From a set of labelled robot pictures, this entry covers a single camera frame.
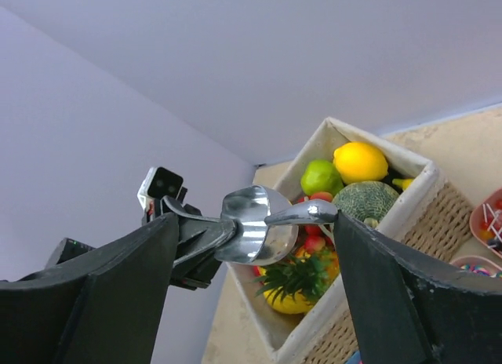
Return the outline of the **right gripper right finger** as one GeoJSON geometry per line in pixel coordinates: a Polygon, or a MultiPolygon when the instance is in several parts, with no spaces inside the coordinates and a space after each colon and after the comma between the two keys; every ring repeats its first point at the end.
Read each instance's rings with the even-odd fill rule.
{"type": "Polygon", "coordinates": [[[499,363],[501,280],[461,270],[339,213],[344,290],[364,363],[499,363]]]}

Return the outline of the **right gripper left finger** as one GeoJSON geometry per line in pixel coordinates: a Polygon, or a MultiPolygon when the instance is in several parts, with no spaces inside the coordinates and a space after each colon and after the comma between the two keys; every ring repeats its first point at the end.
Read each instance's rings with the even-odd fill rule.
{"type": "Polygon", "coordinates": [[[176,254],[178,219],[16,282],[1,283],[3,363],[149,363],[176,254]]]}

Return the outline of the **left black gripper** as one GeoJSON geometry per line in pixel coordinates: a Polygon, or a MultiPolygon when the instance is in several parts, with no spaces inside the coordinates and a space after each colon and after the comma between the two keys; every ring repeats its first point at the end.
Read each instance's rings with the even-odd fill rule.
{"type": "Polygon", "coordinates": [[[97,248],[66,240],[60,259],[47,267],[50,285],[69,286],[88,277],[121,278],[133,286],[206,288],[219,263],[215,251],[235,235],[235,222],[204,217],[172,197],[157,198],[135,231],[97,248]]]}

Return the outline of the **silver metal scoop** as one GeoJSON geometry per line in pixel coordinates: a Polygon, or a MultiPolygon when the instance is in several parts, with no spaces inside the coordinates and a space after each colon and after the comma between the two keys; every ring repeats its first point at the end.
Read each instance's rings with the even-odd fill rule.
{"type": "Polygon", "coordinates": [[[293,205],[269,187],[244,187],[224,197],[220,218],[234,221],[236,231],[214,256],[228,263],[268,266],[293,250],[300,225],[331,224],[337,214],[331,202],[314,199],[293,205]]]}

